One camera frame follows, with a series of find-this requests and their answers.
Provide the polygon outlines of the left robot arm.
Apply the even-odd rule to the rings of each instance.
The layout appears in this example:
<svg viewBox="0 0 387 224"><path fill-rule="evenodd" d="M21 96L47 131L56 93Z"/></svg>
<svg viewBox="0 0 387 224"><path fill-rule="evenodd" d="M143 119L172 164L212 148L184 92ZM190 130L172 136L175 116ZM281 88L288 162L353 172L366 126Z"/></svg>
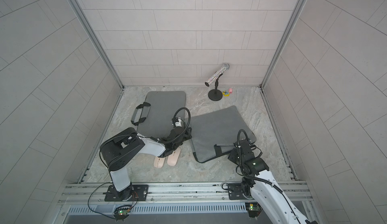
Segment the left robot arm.
<svg viewBox="0 0 387 224"><path fill-rule="evenodd" d="M128 163L139 153L163 159L177 151L183 142L191 139L191 127L174 127L167 138L145 137L130 127L108 139L100 146L101 157L105 161L113 183L116 200L127 201L134 196L134 188L127 173Z"/></svg>

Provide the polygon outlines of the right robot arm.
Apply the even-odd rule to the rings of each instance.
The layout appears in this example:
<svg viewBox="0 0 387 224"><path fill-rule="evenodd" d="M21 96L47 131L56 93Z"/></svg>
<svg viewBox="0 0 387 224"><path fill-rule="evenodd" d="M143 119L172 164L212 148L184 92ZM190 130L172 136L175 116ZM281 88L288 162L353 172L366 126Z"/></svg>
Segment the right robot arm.
<svg viewBox="0 0 387 224"><path fill-rule="evenodd" d="M243 195L257 202L274 224L316 224L279 187L265 161L256 157L247 139L237 140L228 159L240 171Z"/></svg>

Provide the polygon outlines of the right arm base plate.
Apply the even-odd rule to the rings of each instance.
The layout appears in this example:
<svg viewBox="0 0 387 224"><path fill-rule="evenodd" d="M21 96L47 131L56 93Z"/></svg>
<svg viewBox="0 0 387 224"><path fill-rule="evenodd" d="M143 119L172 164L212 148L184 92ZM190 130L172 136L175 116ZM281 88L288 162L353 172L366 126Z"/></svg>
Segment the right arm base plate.
<svg viewBox="0 0 387 224"><path fill-rule="evenodd" d="M246 182L227 183L226 187L230 200L253 200L251 187Z"/></svg>

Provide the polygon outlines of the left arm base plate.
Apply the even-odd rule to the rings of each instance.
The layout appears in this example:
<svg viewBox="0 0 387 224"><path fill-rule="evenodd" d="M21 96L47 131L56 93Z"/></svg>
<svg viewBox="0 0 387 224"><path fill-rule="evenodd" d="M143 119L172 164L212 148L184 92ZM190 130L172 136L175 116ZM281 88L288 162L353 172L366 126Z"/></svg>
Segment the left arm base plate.
<svg viewBox="0 0 387 224"><path fill-rule="evenodd" d="M145 201L148 194L149 185L133 185L119 192L114 185L110 185L108 190L104 192L104 201L118 202L118 201Z"/></svg>

